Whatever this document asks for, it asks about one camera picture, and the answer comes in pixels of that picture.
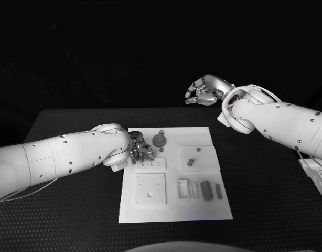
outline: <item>robotic hand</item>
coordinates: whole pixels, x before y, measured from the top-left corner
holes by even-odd
[[[0,148],[0,202],[27,187],[71,175],[100,162],[116,172],[136,161],[153,160],[142,133],[103,124],[53,138]]]
[[[222,101],[216,120],[244,134],[257,129],[260,134],[322,159],[322,113],[280,101],[277,96],[257,85],[235,87],[212,75],[202,76],[189,86],[185,103],[211,105]]]

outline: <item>black table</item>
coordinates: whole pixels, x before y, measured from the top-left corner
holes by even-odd
[[[0,203],[0,250],[124,251],[185,240],[254,251],[322,251],[322,197],[291,150],[255,130],[241,134],[224,127],[218,114],[206,107],[45,110],[24,142],[106,123],[208,127],[232,220],[117,224],[123,171],[100,164]]]

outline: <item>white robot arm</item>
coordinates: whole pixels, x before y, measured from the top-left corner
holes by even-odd
[[[0,201],[27,187],[74,174],[100,162],[119,171],[137,161],[137,153],[152,159],[152,149],[140,132],[127,132],[117,124],[90,131],[0,148]]]
[[[196,97],[189,98],[193,90]],[[192,83],[185,98],[186,104],[205,106],[222,100],[216,119],[224,126],[244,134],[257,129],[267,139],[322,159],[322,112],[281,102],[255,85],[235,87],[212,75]]]

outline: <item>textured tabletop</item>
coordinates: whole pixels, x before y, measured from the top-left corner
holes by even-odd
[[[124,251],[183,240],[254,251],[322,251],[322,197],[291,150],[255,130],[241,134],[224,127],[218,114],[206,107],[45,110],[24,142],[106,123],[208,127],[232,220],[117,224],[123,171],[100,164],[0,203],[0,251]]]

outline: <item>white board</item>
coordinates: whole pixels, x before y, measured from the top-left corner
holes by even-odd
[[[123,185],[119,208],[119,223],[143,223],[143,222],[178,222],[178,221],[205,221],[232,219],[225,188],[221,178],[222,168],[208,171],[183,172],[181,168],[179,147],[193,146],[205,148],[212,146],[208,128],[129,128],[129,131],[139,131],[143,134],[145,142],[150,145],[155,158],[165,158],[165,169],[140,168],[137,164],[132,165],[127,159],[127,167],[123,169]],[[166,144],[163,151],[152,145],[152,137],[163,131]],[[137,174],[163,174],[165,181],[165,205],[159,206],[135,206],[135,186]],[[186,180],[188,196],[185,200],[178,197],[176,180]],[[214,199],[204,201],[201,196],[199,183],[209,182]],[[195,183],[196,199],[192,199],[191,184]],[[216,199],[215,184],[219,184],[222,199]]]

